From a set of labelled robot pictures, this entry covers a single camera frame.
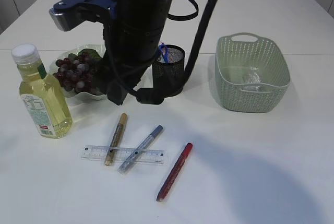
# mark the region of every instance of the green leaf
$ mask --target green leaf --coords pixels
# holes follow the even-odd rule
[[[88,55],[93,59],[93,60],[96,60],[96,61],[99,61],[102,59],[102,57],[97,53],[97,51],[95,51],[94,49],[90,49],[90,48],[86,48],[86,49],[83,49],[81,50],[79,53],[78,53],[78,56],[80,56],[83,52],[87,52]]]

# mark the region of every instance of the bottle label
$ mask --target bottle label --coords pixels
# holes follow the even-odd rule
[[[43,99],[35,95],[21,95],[32,120],[34,121],[38,132],[48,137],[56,136],[52,126],[52,121],[47,113]]]

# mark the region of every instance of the black mesh pen holder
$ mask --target black mesh pen holder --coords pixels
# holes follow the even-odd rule
[[[175,89],[183,78],[186,53],[176,45],[166,45],[166,47],[168,54],[165,58],[168,62],[161,62],[161,56],[152,65],[153,87],[163,93],[171,94],[171,97],[182,92],[183,87],[177,91]]]

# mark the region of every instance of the ruler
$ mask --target ruler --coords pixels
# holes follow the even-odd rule
[[[81,158],[85,160],[104,161],[108,152],[113,152],[113,161],[124,162],[133,152],[138,152],[135,163],[163,164],[164,151],[151,149],[136,149],[124,147],[86,146]]]

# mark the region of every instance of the plastic bottle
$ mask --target plastic bottle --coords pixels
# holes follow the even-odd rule
[[[12,50],[22,76],[19,94],[40,135],[61,138],[73,121],[59,81],[46,73],[34,45],[23,44]]]

